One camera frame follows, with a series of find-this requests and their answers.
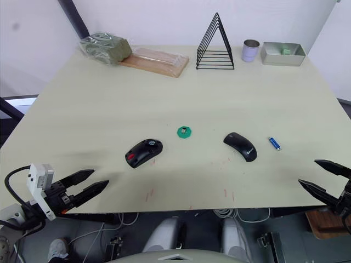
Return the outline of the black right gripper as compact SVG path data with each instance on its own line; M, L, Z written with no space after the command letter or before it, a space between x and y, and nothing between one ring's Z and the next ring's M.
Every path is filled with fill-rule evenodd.
M350 179L350 168L325 159L315 159L314 162L330 173ZM324 188L312 182L302 179L299 179L298 182L314 198L318 199L328 206L333 206L333 211L335 214L343 218L347 218L350 215L350 180L348 180L344 187L344 190L338 198L330 195Z

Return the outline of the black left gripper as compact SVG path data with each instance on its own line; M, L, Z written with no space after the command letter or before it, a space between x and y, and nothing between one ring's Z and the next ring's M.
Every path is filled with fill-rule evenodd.
M79 207L100 194L108 185L109 180L99 181L83 189L76 196L68 195L66 190L85 181L95 172L94 169L79 170L49 186L44 190L44 198L56 216L65 214L74 207Z

